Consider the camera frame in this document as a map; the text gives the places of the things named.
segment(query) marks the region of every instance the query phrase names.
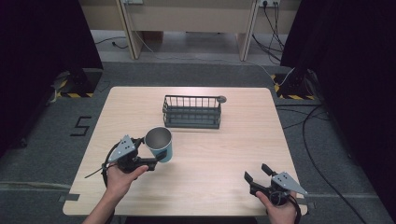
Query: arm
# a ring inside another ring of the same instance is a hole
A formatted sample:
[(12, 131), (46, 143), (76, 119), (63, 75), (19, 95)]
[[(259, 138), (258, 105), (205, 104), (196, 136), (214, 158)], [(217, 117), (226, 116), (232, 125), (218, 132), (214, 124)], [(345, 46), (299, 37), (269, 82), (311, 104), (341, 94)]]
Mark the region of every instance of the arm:
[[(291, 192), (292, 197), (296, 198), (296, 192)], [(272, 224), (293, 224), (296, 218), (296, 209), (290, 202), (282, 206), (274, 206), (271, 204), (267, 196), (262, 192), (257, 191), (256, 196), (265, 205), (268, 212), (268, 217)]]
[(140, 166), (130, 174), (125, 174), (117, 165), (110, 164), (107, 169), (108, 180), (105, 194), (83, 223), (105, 223), (117, 204), (128, 192), (132, 182), (145, 173), (147, 169), (146, 165)]

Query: metal cup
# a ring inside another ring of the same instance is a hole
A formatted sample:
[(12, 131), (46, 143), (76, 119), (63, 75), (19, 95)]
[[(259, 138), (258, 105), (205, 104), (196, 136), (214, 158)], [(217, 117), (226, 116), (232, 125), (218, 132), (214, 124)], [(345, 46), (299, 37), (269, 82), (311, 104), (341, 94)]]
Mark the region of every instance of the metal cup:
[(146, 147), (154, 156), (166, 151), (166, 157), (160, 162), (167, 162), (172, 159), (172, 133), (164, 127), (152, 128), (145, 136)]

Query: gray carpet floor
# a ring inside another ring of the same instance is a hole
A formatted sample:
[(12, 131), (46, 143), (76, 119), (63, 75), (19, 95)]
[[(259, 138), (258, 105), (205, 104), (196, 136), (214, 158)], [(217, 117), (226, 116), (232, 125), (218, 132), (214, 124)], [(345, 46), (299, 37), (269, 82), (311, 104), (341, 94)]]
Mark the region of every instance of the gray carpet floor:
[[(73, 184), (106, 97), (114, 86), (268, 88), (273, 93), (301, 185), (309, 192), (309, 212), (301, 223), (361, 223), (315, 169), (309, 154), (327, 181), (367, 223), (393, 223), (362, 169), (349, 158), (324, 106), (305, 125), (308, 150), (305, 149), (301, 122), (320, 101), (278, 99), (271, 78), (259, 66), (104, 63), (104, 68), (92, 98), (57, 98), (30, 131), (28, 146), (11, 149), (0, 159), (0, 223), (82, 222), (84, 217), (63, 214), (64, 196)], [(270, 74), (288, 71), (276, 66), (266, 68)], [(89, 129), (84, 136), (71, 136), (83, 133), (75, 128), (81, 116), (90, 117), (80, 122)], [(124, 217), (115, 217), (113, 222), (123, 220)], [(268, 223), (267, 217), (257, 220)]]

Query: hand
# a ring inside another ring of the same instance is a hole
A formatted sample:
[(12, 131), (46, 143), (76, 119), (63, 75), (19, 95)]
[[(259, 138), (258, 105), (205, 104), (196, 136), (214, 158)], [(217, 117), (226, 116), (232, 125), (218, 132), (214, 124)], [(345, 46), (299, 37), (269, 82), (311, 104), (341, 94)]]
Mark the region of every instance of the hand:
[[(290, 195), (296, 198), (296, 192), (292, 191)], [(270, 200), (260, 191), (256, 192), (256, 196), (265, 205), (268, 217), (272, 224), (293, 224), (296, 218), (296, 209), (291, 202), (287, 202), (281, 206), (274, 206)]]
[(140, 175), (145, 173), (149, 167), (147, 165), (136, 168), (133, 172), (125, 174), (119, 169), (117, 164), (110, 163), (107, 168), (107, 189), (106, 193), (109, 193), (116, 199), (122, 199), (123, 196), (128, 192), (131, 184)]

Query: basket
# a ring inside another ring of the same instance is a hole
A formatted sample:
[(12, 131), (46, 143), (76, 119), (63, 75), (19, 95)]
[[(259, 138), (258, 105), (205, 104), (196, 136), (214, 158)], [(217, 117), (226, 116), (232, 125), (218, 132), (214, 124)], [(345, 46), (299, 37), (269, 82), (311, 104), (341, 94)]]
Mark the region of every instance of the basket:
[(163, 122), (169, 128), (218, 129), (224, 96), (165, 95)]

